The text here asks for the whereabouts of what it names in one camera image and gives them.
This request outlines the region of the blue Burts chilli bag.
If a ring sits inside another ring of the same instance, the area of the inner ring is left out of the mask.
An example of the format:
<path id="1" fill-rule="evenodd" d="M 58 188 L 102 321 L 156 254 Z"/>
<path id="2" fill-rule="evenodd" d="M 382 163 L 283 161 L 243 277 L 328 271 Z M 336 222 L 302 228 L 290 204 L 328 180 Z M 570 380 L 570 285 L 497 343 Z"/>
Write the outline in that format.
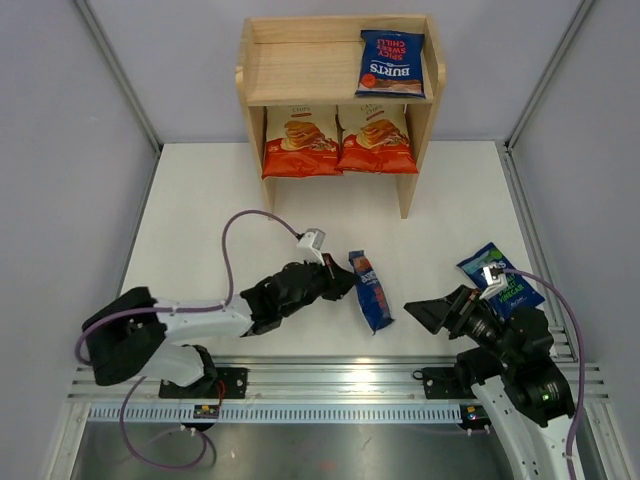
<path id="1" fill-rule="evenodd" d="M 362 30 L 364 48 L 356 96 L 426 97 L 422 71 L 423 34 Z"/>
<path id="2" fill-rule="evenodd" d="M 349 263 L 358 277 L 356 293 L 362 314 L 375 335 L 394 322 L 379 278 L 363 250 L 351 251 Z"/>

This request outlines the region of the cassava chips bag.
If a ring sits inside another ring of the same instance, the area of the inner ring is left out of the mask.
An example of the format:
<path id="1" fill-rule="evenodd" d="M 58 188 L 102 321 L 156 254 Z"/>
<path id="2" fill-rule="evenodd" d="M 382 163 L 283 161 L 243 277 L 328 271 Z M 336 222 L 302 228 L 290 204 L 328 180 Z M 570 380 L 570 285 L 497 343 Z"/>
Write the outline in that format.
<path id="1" fill-rule="evenodd" d="M 337 107 L 342 129 L 337 168 L 383 174 L 417 174 L 416 161 L 401 104 Z"/>
<path id="2" fill-rule="evenodd" d="M 267 108 L 262 178 L 339 176 L 336 107 Z"/>

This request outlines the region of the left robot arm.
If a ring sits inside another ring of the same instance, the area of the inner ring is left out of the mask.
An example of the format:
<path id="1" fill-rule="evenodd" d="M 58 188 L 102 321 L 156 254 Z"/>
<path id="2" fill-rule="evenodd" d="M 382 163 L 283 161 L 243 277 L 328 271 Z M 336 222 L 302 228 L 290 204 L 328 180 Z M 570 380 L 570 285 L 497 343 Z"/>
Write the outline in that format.
<path id="1" fill-rule="evenodd" d="M 75 355 L 92 368 L 99 386 L 141 375 L 190 388 L 217 376 L 195 339 L 264 335 L 317 299 L 342 299 L 357 281 L 323 254 L 321 262 L 291 262 L 211 305 L 160 301 L 148 288 L 135 287 L 84 322 Z"/>

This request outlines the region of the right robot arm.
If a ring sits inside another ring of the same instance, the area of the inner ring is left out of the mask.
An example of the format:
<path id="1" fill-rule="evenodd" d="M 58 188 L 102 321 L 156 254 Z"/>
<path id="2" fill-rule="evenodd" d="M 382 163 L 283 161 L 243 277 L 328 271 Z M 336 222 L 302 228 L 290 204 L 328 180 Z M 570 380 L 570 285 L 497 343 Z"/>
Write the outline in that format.
<path id="1" fill-rule="evenodd" d="M 450 367 L 414 371 L 428 399 L 469 401 L 462 428 L 495 433 L 514 478 L 583 478 L 574 445 L 579 409 L 551 357 L 554 339 L 542 311 L 518 307 L 504 320 L 466 286 L 404 309 L 431 334 L 445 330 L 452 340 L 467 337 L 476 344 Z"/>

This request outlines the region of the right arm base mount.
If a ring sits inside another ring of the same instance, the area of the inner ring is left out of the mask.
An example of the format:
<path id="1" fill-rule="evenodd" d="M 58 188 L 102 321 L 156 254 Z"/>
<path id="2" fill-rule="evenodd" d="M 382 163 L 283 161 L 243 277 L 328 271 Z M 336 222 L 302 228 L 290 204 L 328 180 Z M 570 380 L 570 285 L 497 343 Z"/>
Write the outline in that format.
<path id="1" fill-rule="evenodd" d="M 464 387 L 453 367 L 425 367 L 412 372 L 412 378 L 421 383 L 428 400 L 475 399 L 468 387 Z"/>

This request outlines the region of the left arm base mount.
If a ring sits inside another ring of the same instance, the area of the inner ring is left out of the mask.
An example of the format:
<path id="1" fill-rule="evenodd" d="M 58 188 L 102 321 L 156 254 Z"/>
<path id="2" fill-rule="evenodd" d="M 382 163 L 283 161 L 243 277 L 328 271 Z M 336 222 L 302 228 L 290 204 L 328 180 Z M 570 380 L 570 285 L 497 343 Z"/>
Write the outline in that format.
<path id="1" fill-rule="evenodd" d="M 162 381 L 158 396 L 162 399 L 244 399 L 248 385 L 249 370 L 241 367 L 217 367 L 216 378 L 203 378 L 194 384 L 181 387 Z"/>

